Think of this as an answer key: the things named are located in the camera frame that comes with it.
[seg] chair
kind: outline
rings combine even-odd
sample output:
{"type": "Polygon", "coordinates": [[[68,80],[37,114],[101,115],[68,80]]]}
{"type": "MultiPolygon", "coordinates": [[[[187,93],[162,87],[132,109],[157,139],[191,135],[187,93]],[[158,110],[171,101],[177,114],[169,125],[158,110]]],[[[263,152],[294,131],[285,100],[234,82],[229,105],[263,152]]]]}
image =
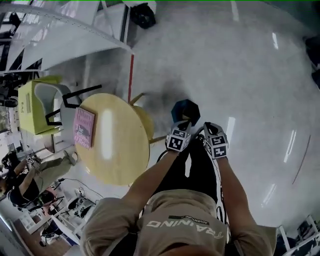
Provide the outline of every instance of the chair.
{"type": "Polygon", "coordinates": [[[62,126],[63,123],[73,123],[76,108],[80,106],[81,100],[78,95],[101,88],[101,85],[71,92],[66,85],[50,84],[40,82],[34,87],[34,94],[42,104],[45,120],[48,126],[62,126]],[[54,111],[54,99],[56,93],[62,96],[60,109],[54,111]],[[50,118],[61,113],[61,121],[51,121],[50,118]]]}
{"type": "Polygon", "coordinates": [[[167,136],[160,136],[160,137],[153,138],[154,134],[155,134],[154,121],[148,115],[148,113],[146,111],[144,111],[144,109],[142,107],[134,105],[143,95],[145,95],[145,94],[144,93],[140,93],[138,96],[133,98],[129,102],[129,104],[133,107],[134,111],[139,116],[139,118],[140,118],[140,120],[141,120],[141,122],[143,124],[143,127],[145,129],[146,135],[148,137],[149,144],[153,144],[153,143],[165,140],[167,136]]]}

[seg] sneaker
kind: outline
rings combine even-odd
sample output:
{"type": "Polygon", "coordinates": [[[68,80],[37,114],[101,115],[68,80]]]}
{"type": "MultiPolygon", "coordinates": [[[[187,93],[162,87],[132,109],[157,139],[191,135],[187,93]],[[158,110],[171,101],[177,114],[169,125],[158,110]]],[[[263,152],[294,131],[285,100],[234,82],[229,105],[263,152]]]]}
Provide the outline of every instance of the sneaker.
{"type": "Polygon", "coordinates": [[[63,151],[63,154],[66,158],[68,158],[68,160],[70,161],[70,163],[75,166],[77,164],[78,161],[78,154],[76,152],[73,152],[72,155],[69,155],[67,153],[67,151],[63,151]]]}

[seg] black pants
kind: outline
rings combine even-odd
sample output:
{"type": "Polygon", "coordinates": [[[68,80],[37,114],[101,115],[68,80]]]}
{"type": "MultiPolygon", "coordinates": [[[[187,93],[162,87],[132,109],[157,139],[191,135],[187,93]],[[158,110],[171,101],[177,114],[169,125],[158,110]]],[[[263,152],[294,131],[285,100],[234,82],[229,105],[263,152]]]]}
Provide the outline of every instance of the black pants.
{"type": "Polygon", "coordinates": [[[213,198],[215,203],[218,201],[215,169],[203,142],[199,139],[193,139],[174,160],[154,194],[179,189],[202,192],[213,198]],[[186,177],[186,160],[189,154],[191,168],[189,177],[186,177]]]}

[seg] black bag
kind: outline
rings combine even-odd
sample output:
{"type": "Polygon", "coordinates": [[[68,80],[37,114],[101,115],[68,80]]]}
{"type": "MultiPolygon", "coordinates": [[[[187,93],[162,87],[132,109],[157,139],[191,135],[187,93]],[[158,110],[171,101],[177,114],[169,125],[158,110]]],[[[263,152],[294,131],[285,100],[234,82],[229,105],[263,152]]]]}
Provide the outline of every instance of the black bag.
{"type": "Polygon", "coordinates": [[[147,2],[131,7],[130,18],[143,29],[148,29],[156,24],[155,14],[147,2]]]}

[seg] round table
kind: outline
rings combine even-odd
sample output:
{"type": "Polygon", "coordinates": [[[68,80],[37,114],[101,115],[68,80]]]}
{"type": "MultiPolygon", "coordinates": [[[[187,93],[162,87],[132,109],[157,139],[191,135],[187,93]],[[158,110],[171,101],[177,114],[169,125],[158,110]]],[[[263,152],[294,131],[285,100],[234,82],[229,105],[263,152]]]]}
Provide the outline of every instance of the round table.
{"type": "Polygon", "coordinates": [[[142,174],[149,162],[149,140],[134,108],[121,98],[98,93],[81,108],[94,113],[92,148],[75,144],[88,172],[106,184],[127,185],[142,174]]]}

